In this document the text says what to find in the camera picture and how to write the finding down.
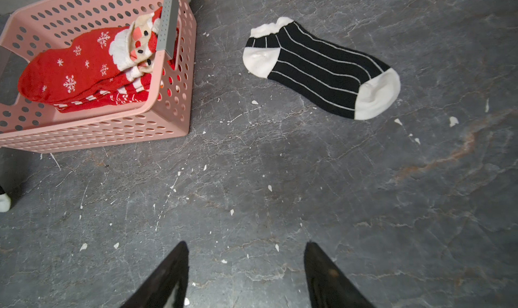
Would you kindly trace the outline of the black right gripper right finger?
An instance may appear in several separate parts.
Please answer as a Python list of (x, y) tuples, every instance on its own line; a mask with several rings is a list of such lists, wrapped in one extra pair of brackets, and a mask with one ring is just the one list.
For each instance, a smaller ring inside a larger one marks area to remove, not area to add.
[(374, 308), (315, 242), (304, 251), (306, 282), (313, 308)]

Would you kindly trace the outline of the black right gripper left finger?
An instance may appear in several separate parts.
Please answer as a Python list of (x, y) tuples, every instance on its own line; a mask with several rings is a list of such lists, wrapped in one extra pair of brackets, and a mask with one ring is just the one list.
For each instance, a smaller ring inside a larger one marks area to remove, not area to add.
[(180, 241), (120, 308), (183, 308), (188, 274), (189, 250)]

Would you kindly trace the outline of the red snowflake sock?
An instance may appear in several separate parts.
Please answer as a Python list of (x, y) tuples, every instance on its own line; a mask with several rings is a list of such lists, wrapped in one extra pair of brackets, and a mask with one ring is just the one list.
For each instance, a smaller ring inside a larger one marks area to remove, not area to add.
[(128, 26), (96, 29), (68, 48), (40, 53), (22, 73), (19, 93), (43, 104), (65, 104), (152, 73), (161, 14), (158, 9)]

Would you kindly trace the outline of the red white santa sock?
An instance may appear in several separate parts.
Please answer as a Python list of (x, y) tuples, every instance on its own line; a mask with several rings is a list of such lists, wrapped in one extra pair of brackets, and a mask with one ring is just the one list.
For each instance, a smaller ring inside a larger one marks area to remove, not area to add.
[(137, 78), (116, 90), (99, 90), (91, 96), (79, 101), (72, 101), (65, 104), (56, 104), (54, 107), (61, 113), (90, 110), (104, 106), (119, 106), (147, 101), (152, 75), (150, 73)]

